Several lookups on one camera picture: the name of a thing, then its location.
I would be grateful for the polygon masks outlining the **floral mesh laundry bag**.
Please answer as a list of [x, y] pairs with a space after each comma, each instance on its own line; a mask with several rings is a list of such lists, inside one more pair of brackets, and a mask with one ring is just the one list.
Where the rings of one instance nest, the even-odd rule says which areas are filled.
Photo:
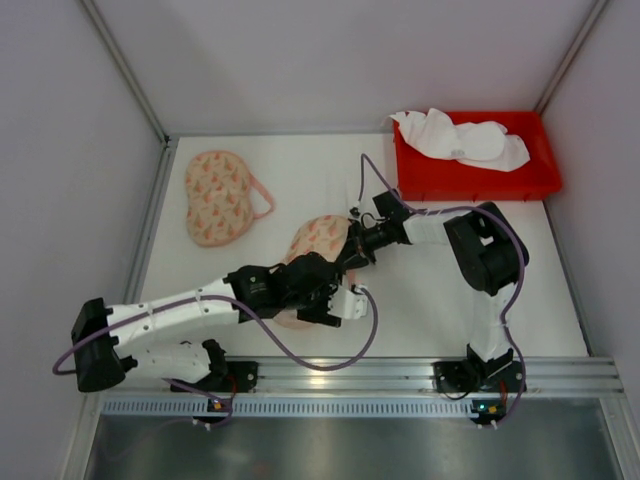
[[[327, 261], [336, 261], [346, 243], [349, 226], [349, 219], [339, 215], [325, 215], [307, 221], [294, 235], [282, 263], [289, 264], [310, 252], [321, 255]], [[312, 326], [311, 323], [298, 320], [296, 315], [295, 310], [283, 311], [276, 315], [274, 322], [293, 330]]]

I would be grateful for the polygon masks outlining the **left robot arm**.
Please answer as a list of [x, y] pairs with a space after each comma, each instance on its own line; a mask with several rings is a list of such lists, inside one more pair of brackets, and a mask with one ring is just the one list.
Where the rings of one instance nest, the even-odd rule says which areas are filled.
[[196, 290], [157, 301], [109, 306], [101, 298], [81, 307], [71, 330], [73, 374], [82, 393], [113, 388], [128, 378], [176, 380], [213, 391], [227, 375], [225, 354], [208, 338], [215, 327], [297, 319], [339, 327], [335, 296], [344, 270], [317, 253], [288, 264], [247, 265]]

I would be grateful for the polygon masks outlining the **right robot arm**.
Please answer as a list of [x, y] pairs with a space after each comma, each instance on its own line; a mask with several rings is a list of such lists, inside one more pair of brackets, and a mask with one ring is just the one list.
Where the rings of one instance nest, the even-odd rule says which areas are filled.
[[474, 290], [467, 356], [486, 367], [511, 361], [516, 349], [506, 314], [519, 296], [529, 253], [498, 206], [489, 201], [425, 213], [408, 206], [394, 189], [373, 201], [381, 219], [366, 227], [353, 209], [336, 263], [350, 272], [375, 263], [375, 252], [392, 244], [449, 246]]

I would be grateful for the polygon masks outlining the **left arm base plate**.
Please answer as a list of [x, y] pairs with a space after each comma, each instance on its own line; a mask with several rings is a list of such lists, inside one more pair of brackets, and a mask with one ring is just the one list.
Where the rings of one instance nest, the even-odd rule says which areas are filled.
[[212, 372], [190, 388], [211, 393], [248, 393], [258, 380], [258, 363], [254, 361], [223, 361]]

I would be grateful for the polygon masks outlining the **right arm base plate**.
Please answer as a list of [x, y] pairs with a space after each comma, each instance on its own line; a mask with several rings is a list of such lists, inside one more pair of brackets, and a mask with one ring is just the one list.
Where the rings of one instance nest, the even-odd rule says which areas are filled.
[[469, 359], [439, 361], [433, 365], [435, 388], [439, 393], [517, 393], [524, 380], [520, 362], [492, 365]]

